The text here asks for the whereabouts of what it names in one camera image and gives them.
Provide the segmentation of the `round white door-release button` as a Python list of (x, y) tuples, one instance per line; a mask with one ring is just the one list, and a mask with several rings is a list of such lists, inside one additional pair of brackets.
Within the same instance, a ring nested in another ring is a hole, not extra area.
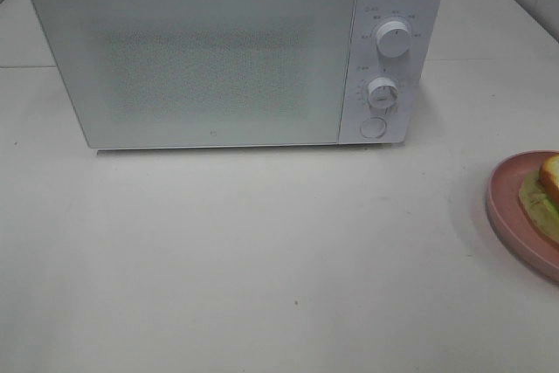
[(360, 126), (360, 133), (364, 138), (382, 138), (387, 129), (387, 122), (381, 117), (370, 117)]

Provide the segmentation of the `sandwich with lettuce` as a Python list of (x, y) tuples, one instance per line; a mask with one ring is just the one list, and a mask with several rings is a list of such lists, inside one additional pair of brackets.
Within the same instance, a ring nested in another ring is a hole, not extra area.
[(558, 155), (525, 176), (519, 200), (532, 225), (547, 239), (558, 244)]

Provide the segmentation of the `pink round plate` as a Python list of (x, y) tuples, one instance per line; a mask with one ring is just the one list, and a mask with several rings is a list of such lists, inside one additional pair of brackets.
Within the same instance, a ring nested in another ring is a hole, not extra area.
[(558, 281), (558, 244), (539, 232), (519, 193), (524, 177), (555, 154), (531, 151), (508, 157), (493, 170), (486, 192), (487, 217), (496, 236), (521, 262), (553, 282)]

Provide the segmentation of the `lower white timer knob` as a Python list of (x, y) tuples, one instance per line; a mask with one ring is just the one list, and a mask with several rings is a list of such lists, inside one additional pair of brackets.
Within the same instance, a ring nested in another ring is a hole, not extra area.
[(387, 109), (397, 102), (398, 89), (396, 83), (387, 77), (371, 80), (366, 86), (367, 100), (371, 107)]

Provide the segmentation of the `upper white power knob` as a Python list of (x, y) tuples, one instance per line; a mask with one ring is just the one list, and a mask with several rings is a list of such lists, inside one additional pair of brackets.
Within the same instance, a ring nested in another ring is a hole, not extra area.
[(384, 20), (375, 29), (376, 48), (379, 53), (389, 59), (405, 54), (411, 45), (411, 27), (400, 17)]

